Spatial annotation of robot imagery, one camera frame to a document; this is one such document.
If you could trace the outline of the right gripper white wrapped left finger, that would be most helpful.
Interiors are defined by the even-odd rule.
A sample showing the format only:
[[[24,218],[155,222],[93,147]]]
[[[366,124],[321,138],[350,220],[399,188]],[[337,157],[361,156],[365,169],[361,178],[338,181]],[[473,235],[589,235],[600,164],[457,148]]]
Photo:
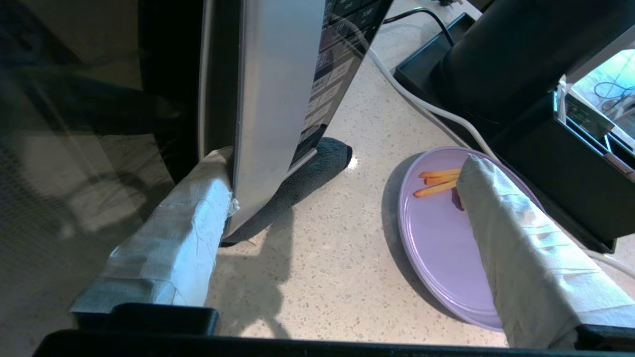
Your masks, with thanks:
[[[231,146],[195,165],[149,219],[113,249],[73,312],[109,312],[121,303],[202,307],[225,222],[233,208]]]

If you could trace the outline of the right gripper white wrapped right finger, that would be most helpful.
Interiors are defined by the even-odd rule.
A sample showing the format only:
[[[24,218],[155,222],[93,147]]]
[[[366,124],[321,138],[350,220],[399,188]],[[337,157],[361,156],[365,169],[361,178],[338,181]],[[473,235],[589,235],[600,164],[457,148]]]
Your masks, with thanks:
[[[457,185],[511,348],[632,349],[634,300],[492,161]]]

